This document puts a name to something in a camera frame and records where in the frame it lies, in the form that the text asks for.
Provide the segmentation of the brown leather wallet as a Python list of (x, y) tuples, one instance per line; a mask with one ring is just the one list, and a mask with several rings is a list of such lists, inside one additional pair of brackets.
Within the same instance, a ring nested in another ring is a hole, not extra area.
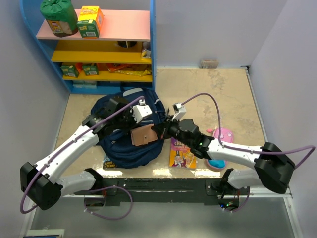
[(158, 140), (158, 136), (154, 131), (151, 130), (151, 127), (154, 124), (149, 124), (135, 128), (130, 131), (131, 142), (134, 146), (147, 145), (150, 142)]

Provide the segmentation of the navy blue backpack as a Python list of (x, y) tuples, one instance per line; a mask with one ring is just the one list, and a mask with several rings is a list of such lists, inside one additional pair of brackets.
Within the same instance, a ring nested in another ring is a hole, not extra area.
[(134, 129), (115, 129), (110, 135), (101, 139), (98, 145), (118, 168), (131, 169), (144, 166), (162, 151), (163, 140), (157, 137), (151, 127), (166, 119), (164, 105), (155, 91), (133, 88), (98, 99), (92, 107), (91, 113), (99, 112), (115, 96), (122, 97), (128, 102), (144, 96), (146, 104), (152, 110), (152, 115), (141, 121)]

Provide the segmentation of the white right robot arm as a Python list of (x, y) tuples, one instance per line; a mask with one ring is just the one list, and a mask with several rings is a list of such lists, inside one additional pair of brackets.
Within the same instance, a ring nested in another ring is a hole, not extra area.
[(229, 170), (225, 173), (220, 188), (227, 195), (242, 187), (260, 185), (272, 192), (285, 194), (295, 170), (294, 162), (273, 143), (245, 146), (222, 142), (201, 133), (192, 119), (167, 119), (152, 126), (152, 130), (160, 139), (177, 139), (200, 159), (223, 159), (245, 166), (245, 170)]

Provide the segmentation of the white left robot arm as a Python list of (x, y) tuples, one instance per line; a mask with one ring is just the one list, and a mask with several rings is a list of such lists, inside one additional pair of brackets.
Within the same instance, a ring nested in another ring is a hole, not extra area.
[(88, 115), (57, 149), (35, 164), (27, 162), (20, 168), (23, 192), (20, 212), (27, 214), (37, 207), (47, 210), (61, 197), (80, 191), (100, 193), (104, 178), (94, 169), (67, 177), (63, 177), (64, 171), (113, 130), (132, 128), (150, 114), (144, 96), (139, 96), (131, 102), (113, 97), (108, 104)]

